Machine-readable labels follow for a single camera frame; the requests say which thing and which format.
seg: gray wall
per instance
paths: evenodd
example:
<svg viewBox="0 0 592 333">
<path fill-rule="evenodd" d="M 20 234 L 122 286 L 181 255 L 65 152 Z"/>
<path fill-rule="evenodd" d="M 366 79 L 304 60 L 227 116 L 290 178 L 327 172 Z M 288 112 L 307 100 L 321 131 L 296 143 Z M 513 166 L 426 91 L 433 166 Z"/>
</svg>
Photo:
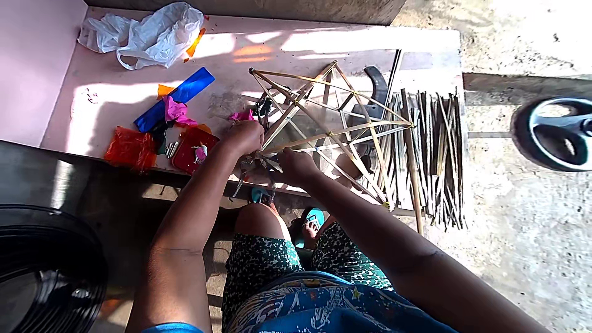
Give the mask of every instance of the gray wall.
<svg viewBox="0 0 592 333">
<path fill-rule="evenodd" d="M 89 6 L 155 11 L 173 0 L 86 0 Z M 390 25 L 405 0 L 186 0 L 208 15 Z"/>
</svg>

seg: teal flip-flop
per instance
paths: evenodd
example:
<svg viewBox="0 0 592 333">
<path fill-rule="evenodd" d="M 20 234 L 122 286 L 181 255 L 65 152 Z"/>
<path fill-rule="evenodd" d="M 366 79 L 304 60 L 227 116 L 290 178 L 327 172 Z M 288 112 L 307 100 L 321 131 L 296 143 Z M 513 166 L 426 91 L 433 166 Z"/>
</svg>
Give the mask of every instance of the teal flip-flop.
<svg viewBox="0 0 592 333">
<path fill-rule="evenodd" d="M 264 188 L 253 187 L 251 189 L 251 201 L 254 203 L 264 203 L 263 197 L 269 197 L 271 200 L 271 194 Z"/>
<path fill-rule="evenodd" d="M 323 224 L 325 223 L 325 215 L 323 211 L 316 207 L 307 208 L 302 212 L 301 219 L 305 219 L 302 223 L 302 227 L 300 227 L 300 234 L 294 240 L 294 246 L 297 248 L 304 248 L 304 237 L 302 236 L 302 228 L 309 223 L 314 222 L 317 226 L 317 230 L 320 230 Z"/>
</svg>

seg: white plastic bag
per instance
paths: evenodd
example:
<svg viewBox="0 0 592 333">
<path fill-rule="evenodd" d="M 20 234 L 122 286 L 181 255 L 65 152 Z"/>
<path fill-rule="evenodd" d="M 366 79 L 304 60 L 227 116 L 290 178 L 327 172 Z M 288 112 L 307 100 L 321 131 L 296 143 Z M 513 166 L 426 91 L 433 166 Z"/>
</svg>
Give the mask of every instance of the white plastic bag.
<svg viewBox="0 0 592 333">
<path fill-rule="evenodd" d="M 203 22 L 201 11 L 186 2 L 175 2 L 144 17 L 141 22 L 112 14 L 100 21 L 87 18 L 78 42 L 100 53 L 115 50 L 117 60 L 127 69 L 149 65 L 168 68 L 191 46 Z M 121 46 L 126 39 L 127 45 Z"/>
<path fill-rule="evenodd" d="M 115 51 L 127 41 L 130 21 L 113 14 L 105 15 L 100 21 L 87 18 L 82 23 L 78 43 L 99 53 Z"/>
</svg>

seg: green patterned skirt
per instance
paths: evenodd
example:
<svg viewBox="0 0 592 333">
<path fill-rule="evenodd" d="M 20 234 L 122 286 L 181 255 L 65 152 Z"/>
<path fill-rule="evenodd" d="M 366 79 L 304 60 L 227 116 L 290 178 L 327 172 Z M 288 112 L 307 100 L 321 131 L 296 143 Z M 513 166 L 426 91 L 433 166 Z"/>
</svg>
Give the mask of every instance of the green patterned skirt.
<svg viewBox="0 0 592 333">
<path fill-rule="evenodd" d="M 392 290 L 384 273 L 360 251 L 339 223 L 321 234 L 312 257 L 313 269 L 337 275 L 351 283 Z M 240 306 L 266 284 L 297 271 L 300 265 L 294 245 L 285 239 L 234 235 L 226 261 L 222 301 L 222 332 Z"/>
</svg>

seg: knee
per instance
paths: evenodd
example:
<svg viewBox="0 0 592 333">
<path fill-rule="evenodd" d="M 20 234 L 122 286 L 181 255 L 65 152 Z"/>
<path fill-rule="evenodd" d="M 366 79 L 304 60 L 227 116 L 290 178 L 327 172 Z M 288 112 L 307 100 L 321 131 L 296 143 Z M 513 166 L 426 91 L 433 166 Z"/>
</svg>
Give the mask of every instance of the knee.
<svg viewBox="0 0 592 333">
<path fill-rule="evenodd" d="M 244 206 L 234 226 L 237 233 L 285 239 L 284 229 L 284 221 L 270 207 L 260 203 Z"/>
</svg>

